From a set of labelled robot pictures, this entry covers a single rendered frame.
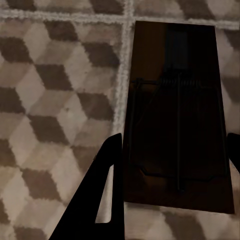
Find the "mousetrap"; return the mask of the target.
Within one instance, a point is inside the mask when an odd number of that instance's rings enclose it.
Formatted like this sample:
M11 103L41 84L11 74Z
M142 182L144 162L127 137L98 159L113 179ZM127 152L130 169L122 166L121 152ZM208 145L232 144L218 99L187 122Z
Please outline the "mousetrap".
M123 202L235 215L215 27L135 21Z

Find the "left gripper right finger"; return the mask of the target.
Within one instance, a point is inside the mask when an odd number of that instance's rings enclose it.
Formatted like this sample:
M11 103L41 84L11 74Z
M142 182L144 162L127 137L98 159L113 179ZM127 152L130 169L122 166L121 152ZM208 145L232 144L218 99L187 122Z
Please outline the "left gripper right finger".
M240 173L240 135L230 132L226 138L228 157Z

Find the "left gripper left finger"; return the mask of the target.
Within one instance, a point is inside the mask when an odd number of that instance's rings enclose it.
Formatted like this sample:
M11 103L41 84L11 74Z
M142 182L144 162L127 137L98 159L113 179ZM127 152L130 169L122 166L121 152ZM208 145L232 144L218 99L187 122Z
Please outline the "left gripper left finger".
M95 223L112 165L111 221ZM122 133L103 143L49 240L125 240Z

